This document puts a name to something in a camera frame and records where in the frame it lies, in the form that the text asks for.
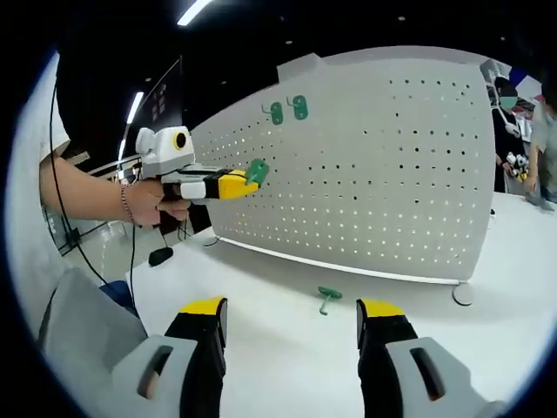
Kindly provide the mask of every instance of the white floor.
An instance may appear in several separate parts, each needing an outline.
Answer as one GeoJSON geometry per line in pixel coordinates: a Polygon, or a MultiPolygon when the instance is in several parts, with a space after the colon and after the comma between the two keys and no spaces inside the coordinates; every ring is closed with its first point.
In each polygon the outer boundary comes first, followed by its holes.
{"type": "MultiPolygon", "coordinates": [[[[81,248],[84,250],[89,262],[108,282],[124,280],[125,274],[130,271],[130,230],[129,227],[124,229],[122,222],[114,221],[101,226],[83,237],[81,248]]],[[[169,246],[178,243],[177,233],[169,233],[164,238],[169,246]]],[[[180,238],[184,239],[184,233],[180,232],[180,238]]],[[[145,230],[137,228],[134,266],[139,266],[144,261],[147,261],[151,251],[163,246],[164,241],[158,229],[145,230]]],[[[87,266],[77,248],[67,253],[64,258],[73,266],[81,267],[96,284],[102,285],[98,277],[87,266]]]]}

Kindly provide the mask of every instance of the hand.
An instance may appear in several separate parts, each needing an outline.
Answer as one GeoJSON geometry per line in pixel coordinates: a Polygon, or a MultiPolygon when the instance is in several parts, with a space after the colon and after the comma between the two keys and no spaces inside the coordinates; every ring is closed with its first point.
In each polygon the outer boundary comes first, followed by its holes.
{"type": "Polygon", "coordinates": [[[524,188],[528,193],[534,192],[536,189],[536,177],[528,176],[527,179],[524,181],[524,188]]]}
{"type": "Polygon", "coordinates": [[[161,202],[164,197],[163,185],[156,180],[143,180],[131,185],[125,190],[125,196],[138,225],[160,223],[160,211],[165,211],[178,220],[184,220],[190,206],[190,202],[183,199],[161,202]]]}
{"type": "Polygon", "coordinates": [[[501,165],[501,167],[503,167],[503,170],[505,170],[507,172],[507,174],[510,174],[511,176],[513,175],[513,168],[511,167],[510,164],[508,163],[503,163],[501,165]]]}

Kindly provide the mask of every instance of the black object on floor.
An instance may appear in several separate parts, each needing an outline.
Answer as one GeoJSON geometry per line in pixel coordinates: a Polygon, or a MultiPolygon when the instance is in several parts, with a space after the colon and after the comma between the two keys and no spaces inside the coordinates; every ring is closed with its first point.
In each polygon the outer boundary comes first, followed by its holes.
{"type": "Polygon", "coordinates": [[[174,250],[172,250],[172,248],[170,248],[169,246],[159,248],[158,250],[155,250],[151,254],[149,254],[149,266],[154,267],[158,266],[159,264],[163,264],[172,255],[174,255],[174,250]]]}

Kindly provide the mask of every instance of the ceiling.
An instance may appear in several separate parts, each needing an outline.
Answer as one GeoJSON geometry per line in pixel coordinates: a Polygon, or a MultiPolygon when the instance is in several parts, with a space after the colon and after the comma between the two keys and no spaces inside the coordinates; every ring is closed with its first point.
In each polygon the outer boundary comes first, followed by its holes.
{"type": "MultiPolygon", "coordinates": [[[[520,66],[535,78],[548,64],[543,17],[525,18],[523,8],[503,0],[381,7],[370,1],[214,0],[180,28],[176,22],[191,3],[63,0],[47,13],[49,36],[36,40],[44,51],[53,41],[60,51],[58,102],[72,138],[68,155],[87,151],[91,159],[83,170],[117,158],[135,92],[149,91],[180,55],[190,129],[277,83],[277,65],[311,52],[325,57],[397,44],[443,46],[520,66]]],[[[126,145],[124,155],[133,148],[126,145]]]]}

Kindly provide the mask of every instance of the person in background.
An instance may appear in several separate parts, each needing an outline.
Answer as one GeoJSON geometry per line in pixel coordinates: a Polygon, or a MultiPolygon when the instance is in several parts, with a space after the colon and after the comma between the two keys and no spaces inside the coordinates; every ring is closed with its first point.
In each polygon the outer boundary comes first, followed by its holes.
{"type": "Polygon", "coordinates": [[[493,129],[495,134],[495,182],[493,189],[504,193],[505,172],[511,174],[513,168],[507,162],[507,154],[524,155],[524,145],[520,128],[513,115],[513,108],[518,101],[518,92],[506,78],[495,79],[495,89],[499,95],[499,103],[492,109],[493,129]]]}
{"type": "Polygon", "coordinates": [[[544,101],[535,107],[532,117],[530,172],[525,187],[526,191],[533,195],[539,185],[541,197],[557,203],[557,77],[555,74],[552,74],[552,77],[541,86],[541,94],[544,101]]]}

